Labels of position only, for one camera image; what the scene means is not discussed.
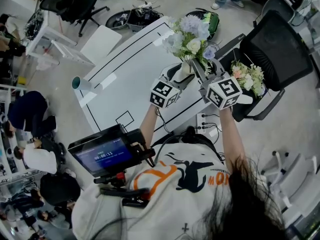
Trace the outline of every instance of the floor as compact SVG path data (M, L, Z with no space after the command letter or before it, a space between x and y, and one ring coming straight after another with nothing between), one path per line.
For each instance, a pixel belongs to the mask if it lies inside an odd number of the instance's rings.
M166 16L180 17L194 11L196 7L210 9L213 0L147 0L155 2L156 10ZM121 11L141 5L139 0L98 0L96 8L109 6L110 11L103 11L96 15L95 19L105 24L107 19ZM260 14L262 7L249 0L244 0L245 9L235 7L228 2L225 7L216 12L220 17L218 32L213 41L222 47L237 35L247 34L253 29L253 21ZM70 39L78 42L76 49L86 43L88 38L96 30L93 23L85 27L83 37L78 37L80 26L62 23L63 33ZM122 30L121 42L133 35L130 30ZM50 54L57 56L55 48L50 49ZM53 66L45 71L35 71L35 63L31 63L27 75L27 88L40 91L48 96L51 102L51 110L56 115L58 133L56 137L67 147L70 143L92 134L92 130L83 114L76 96L71 88L74 76L85 76L91 70L90 67L76 62L60 59L58 66ZM273 150L299 152L306 156L316 155L320 159L320 117L319 97L315 90L318 82L315 73L300 79L286 88L280 103L271 111L263 121L244 120L238 123L238 129L242 137L247 155L252 158L261 169L272 158ZM210 107L205 110L211 114ZM207 122L219 122L216 116L208 117ZM196 117L191 118L177 131L185 129L187 125L196 125ZM218 135L211 139L214 142ZM222 138L219 137L216 148L222 152ZM79 184L86 188L92 181L91 175L81 165L67 155L67 164L77 174Z

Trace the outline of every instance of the table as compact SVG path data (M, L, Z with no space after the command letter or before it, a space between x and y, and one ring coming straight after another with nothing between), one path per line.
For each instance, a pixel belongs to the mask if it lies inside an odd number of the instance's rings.
M42 23L42 26L39 30L39 33L26 46L25 53L26 53L26 55L30 55L30 56L36 57L38 59L43 59L45 61L48 61L50 63L58 65L59 64L58 60L44 56L43 54L38 54L38 53L34 52L34 50L35 50L37 44L39 43L39 41L41 40L41 38L43 36L45 36L46 34L47 35L53 34L53 35L57 36L58 38L62 38L63 40L67 41L68 43L72 44L73 46L75 46L77 43L75 41L72 41L71 39L69 39L68 37L66 37L65 35L60 33L59 31L56 31L55 29L53 29L50 26L50 19L49 18L50 18L50 16L51 17L53 16L52 12L49 12L47 10L43 10L42 14L43 14L43 23Z
M110 74L114 76L109 86L82 108L95 133L116 124L122 124L128 132L140 127L150 105L152 83L164 68L181 62L162 45L153 44L168 31L168 18L160 18L116 48L84 77L96 86ZM200 82L195 77L176 103L160 110L169 131L209 106L203 102L199 89ZM80 102L88 92L75 90L75 94ZM158 117L152 142L166 134Z

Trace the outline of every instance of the monitor screen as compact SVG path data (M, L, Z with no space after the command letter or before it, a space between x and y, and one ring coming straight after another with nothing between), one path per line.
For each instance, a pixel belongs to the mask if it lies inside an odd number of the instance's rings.
M132 158L130 151L121 138L97 145L75 155L93 173Z

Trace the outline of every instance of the flower bouquet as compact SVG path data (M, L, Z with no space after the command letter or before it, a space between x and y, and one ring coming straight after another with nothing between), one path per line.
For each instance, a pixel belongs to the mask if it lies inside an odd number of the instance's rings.
M213 66L211 60L215 57L215 49L207 43L209 23L189 15L178 20L170 18L169 24L174 34L162 41L165 49L187 63L189 73L192 73L192 59L198 59L208 76Z
M240 61L233 61L231 64L232 76L238 81L241 88L247 91L252 90L256 97L262 97L266 92L264 73L261 67L254 64L250 68Z

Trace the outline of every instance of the hand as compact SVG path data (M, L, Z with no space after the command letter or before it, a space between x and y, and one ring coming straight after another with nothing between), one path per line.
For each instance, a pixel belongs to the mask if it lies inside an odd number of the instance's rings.
M42 145L41 140L38 139L38 138L33 138L33 140L34 140L34 142L33 142L34 143L34 148L36 148L36 149L40 148L41 145Z

